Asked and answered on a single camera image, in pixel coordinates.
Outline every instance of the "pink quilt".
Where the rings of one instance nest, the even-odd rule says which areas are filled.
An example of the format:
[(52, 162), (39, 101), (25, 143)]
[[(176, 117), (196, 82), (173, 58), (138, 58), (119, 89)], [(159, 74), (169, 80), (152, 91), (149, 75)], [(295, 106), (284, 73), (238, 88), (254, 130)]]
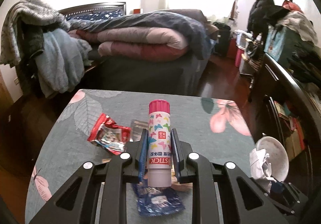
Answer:
[(72, 30), (70, 36), (100, 43), (101, 56), (127, 56), (152, 62), (175, 60), (188, 50), (186, 38), (179, 32), (160, 27), (126, 27), (99, 33)]

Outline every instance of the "white glue stick base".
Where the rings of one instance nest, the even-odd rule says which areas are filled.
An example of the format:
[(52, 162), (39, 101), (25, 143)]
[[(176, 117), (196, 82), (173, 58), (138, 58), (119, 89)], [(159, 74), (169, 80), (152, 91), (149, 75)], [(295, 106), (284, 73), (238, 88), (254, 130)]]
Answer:
[(171, 185), (171, 169), (148, 169), (149, 187), (170, 187)]

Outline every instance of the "glue stick label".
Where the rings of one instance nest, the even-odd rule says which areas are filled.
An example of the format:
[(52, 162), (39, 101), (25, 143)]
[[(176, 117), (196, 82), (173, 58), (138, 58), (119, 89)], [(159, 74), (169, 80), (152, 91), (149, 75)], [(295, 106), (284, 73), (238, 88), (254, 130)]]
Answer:
[(148, 169), (172, 168), (171, 121), (167, 112), (153, 112), (148, 123)]

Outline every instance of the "blue blanket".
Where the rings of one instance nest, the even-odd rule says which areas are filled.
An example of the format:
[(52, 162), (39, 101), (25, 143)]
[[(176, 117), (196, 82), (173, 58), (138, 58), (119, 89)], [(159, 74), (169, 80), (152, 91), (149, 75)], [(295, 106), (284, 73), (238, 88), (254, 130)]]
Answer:
[(184, 35), (190, 50), (197, 59), (208, 59), (215, 42), (206, 35), (205, 27), (195, 19), (171, 12), (151, 12), (146, 14), (127, 15), (110, 20), (70, 20), (71, 30), (80, 29), (97, 33), (106, 29), (124, 27), (164, 27), (176, 30)]

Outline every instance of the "blue butterfly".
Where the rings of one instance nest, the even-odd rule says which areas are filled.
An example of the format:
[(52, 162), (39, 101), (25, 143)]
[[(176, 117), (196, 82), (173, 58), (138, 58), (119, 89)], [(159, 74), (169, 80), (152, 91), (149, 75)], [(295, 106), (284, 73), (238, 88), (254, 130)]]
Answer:
[(156, 131), (158, 128), (159, 128), (159, 129), (160, 129), (160, 128), (163, 129), (163, 126), (161, 126), (160, 124), (155, 125), (155, 126), (154, 126), (154, 131)]
[(156, 139), (154, 139), (154, 138), (152, 138), (152, 137), (148, 137), (148, 148), (149, 148), (149, 146), (150, 146), (150, 144), (152, 143), (152, 142), (156, 142)]

